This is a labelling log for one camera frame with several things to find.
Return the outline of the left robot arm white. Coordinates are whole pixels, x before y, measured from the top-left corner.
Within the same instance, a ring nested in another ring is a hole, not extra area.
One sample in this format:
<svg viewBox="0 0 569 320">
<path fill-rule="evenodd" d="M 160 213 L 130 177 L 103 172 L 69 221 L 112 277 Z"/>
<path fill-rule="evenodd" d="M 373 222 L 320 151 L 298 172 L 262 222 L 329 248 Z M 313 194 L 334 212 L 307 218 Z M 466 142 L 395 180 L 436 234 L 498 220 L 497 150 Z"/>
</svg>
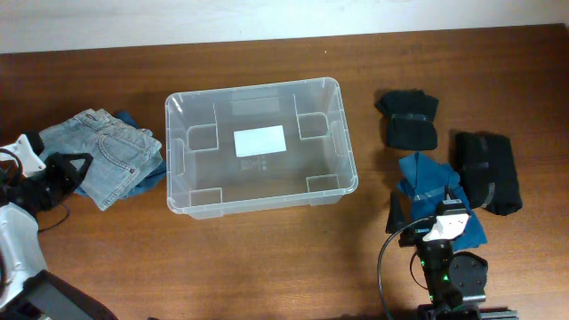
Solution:
<svg viewBox="0 0 569 320">
<path fill-rule="evenodd" d="M 92 163 L 88 153 L 54 153 L 33 177 L 23 163 L 1 173 L 1 317 L 3 319 L 115 319 L 101 302 L 48 270 L 39 245 L 37 214 L 74 193 Z"/>
</svg>

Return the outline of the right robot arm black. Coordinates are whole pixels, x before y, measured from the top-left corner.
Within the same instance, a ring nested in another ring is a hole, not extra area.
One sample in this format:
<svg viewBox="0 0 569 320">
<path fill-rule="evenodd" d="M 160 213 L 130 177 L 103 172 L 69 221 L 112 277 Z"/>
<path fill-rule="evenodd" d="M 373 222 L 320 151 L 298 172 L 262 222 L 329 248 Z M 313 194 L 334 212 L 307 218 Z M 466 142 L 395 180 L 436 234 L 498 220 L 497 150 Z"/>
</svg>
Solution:
<svg viewBox="0 0 569 320">
<path fill-rule="evenodd" d="M 488 262 L 472 252 L 453 249 L 453 241 L 464 234 L 471 214 L 450 187 L 444 187 L 444 194 L 433 214 L 417 220 L 408 220 L 397 194 L 390 194 L 386 224 L 389 237 L 377 260 L 378 290 L 386 317 L 392 319 L 394 315 L 383 291 L 381 267 L 390 243 L 397 239 L 399 246 L 415 249 L 413 256 L 420 259 L 425 277 L 424 289 L 429 293 L 430 303 L 416 308 L 417 319 L 518 319 L 515 310 L 480 308 L 486 300 Z"/>
</svg>

